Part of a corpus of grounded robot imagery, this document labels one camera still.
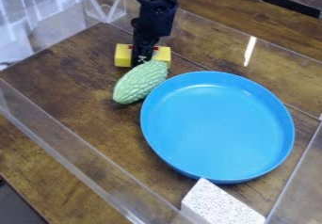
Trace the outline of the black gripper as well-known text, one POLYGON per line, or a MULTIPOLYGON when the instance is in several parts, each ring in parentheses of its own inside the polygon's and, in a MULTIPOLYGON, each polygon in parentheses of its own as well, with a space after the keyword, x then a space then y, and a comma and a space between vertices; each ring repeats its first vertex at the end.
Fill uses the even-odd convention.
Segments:
POLYGON ((150 60, 158 39, 170 35, 178 6, 177 0, 137 0, 137 2, 138 17, 132 20, 137 34, 130 55, 132 67, 150 60))

